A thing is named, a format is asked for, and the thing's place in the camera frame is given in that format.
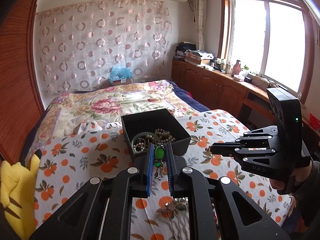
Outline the person's right hand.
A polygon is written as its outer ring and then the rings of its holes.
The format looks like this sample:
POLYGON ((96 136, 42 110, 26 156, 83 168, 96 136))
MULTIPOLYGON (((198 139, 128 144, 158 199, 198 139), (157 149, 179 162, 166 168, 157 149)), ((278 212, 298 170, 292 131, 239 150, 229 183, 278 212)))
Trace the person's right hand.
MULTIPOLYGON (((300 185, 304 181, 307 180, 312 170, 312 161, 310 161, 307 167, 295 168, 291 174, 292 177, 295 178, 295 186, 300 185)), ((285 187, 285 183, 283 181, 278 181, 274 179, 270 179, 271 187, 275 190, 283 190, 285 187)))

